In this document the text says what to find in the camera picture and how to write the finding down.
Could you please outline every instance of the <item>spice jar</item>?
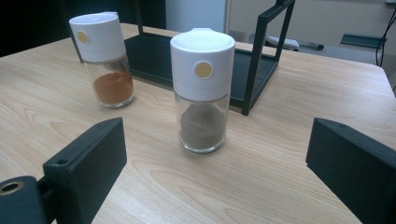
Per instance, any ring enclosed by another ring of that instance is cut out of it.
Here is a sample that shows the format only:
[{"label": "spice jar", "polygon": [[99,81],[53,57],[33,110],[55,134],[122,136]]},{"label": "spice jar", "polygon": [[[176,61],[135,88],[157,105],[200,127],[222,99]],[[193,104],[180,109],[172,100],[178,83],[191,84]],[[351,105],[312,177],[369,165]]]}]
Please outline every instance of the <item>spice jar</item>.
[{"label": "spice jar", "polygon": [[171,39],[178,136],[197,153],[225,140],[235,41],[211,29],[192,29]]},{"label": "spice jar", "polygon": [[69,23],[99,104],[113,108],[130,103],[134,84],[117,13],[78,16]]}]

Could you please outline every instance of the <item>cable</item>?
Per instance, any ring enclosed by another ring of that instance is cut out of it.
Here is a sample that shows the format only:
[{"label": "cable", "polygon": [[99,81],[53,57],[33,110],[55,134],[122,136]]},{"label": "cable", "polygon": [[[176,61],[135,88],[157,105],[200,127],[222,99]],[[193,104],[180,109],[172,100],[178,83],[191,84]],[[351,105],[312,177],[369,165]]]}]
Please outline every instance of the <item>cable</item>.
[{"label": "cable", "polygon": [[[390,27],[392,26],[392,24],[396,21],[395,14],[396,14],[396,8],[395,8],[395,10],[393,11],[392,17],[390,17],[390,21],[389,21],[389,23],[388,23],[387,30],[385,31],[384,35],[382,35],[382,38],[381,38],[381,40],[379,41],[378,46],[376,47],[376,51],[375,51],[375,61],[376,61],[376,65],[377,65],[377,66],[380,66],[380,67],[382,66],[382,62],[384,61],[385,41],[387,40],[387,33],[388,33],[388,30],[390,29]],[[382,47],[381,62],[378,61],[378,51],[379,51],[380,47]]]}]

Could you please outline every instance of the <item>yellow dot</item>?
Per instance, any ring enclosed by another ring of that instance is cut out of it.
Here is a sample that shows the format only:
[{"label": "yellow dot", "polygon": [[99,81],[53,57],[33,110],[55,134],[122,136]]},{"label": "yellow dot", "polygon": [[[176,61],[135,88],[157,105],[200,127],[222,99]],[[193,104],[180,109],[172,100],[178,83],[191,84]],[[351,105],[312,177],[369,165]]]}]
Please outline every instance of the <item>yellow dot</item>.
[{"label": "yellow dot", "polygon": [[212,75],[213,69],[210,63],[198,63],[195,66],[195,74],[198,77],[209,77]]},{"label": "yellow dot", "polygon": [[88,36],[82,31],[77,32],[77,38],[84,44],[88,43]]}]

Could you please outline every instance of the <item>orange-brown powder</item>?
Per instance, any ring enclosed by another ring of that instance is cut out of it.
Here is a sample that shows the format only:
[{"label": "orange-brown powder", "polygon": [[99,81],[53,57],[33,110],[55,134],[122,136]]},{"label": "orange-brown powder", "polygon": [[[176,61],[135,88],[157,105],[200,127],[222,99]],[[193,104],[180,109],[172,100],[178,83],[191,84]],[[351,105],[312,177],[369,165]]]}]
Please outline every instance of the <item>orange-brown powder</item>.
[{"label": "orange-brown powder", "polygon": [[132,77],[128,73],[109,73],[97,78],[93,88],[99,100],[107,105],[119,104],[129,99],[134,93]]}]

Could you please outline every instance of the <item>white lid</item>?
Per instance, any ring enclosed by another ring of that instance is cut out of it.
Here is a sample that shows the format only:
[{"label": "white lid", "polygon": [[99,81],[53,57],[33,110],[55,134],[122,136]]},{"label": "white lid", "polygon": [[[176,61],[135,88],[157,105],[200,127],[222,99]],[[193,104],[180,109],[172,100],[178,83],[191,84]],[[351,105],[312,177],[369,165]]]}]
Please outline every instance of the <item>white lid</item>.
[{"label": "white lid", "polygon": [[126,53],[117,12],[78,16],[69,24],[84,61],[106,62]]},{"label": "white lid", "polygon": [[231,91],[235,41],[229,35],[195,28],[171,39],[174,89],[195,101],[219,99]]}]

